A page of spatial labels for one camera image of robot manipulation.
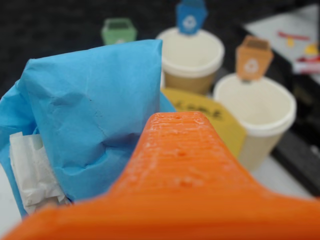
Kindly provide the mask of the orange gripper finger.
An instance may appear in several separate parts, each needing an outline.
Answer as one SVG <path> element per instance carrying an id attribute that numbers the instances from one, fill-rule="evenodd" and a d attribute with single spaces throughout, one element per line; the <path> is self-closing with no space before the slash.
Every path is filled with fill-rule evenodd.
<path id="1" fill-rule="evenodd" d="M 99 197 L 46 207 L 8 240 L 317 240 L 320 201 L 258 183 L 199 112 L 156 113 Z"/>

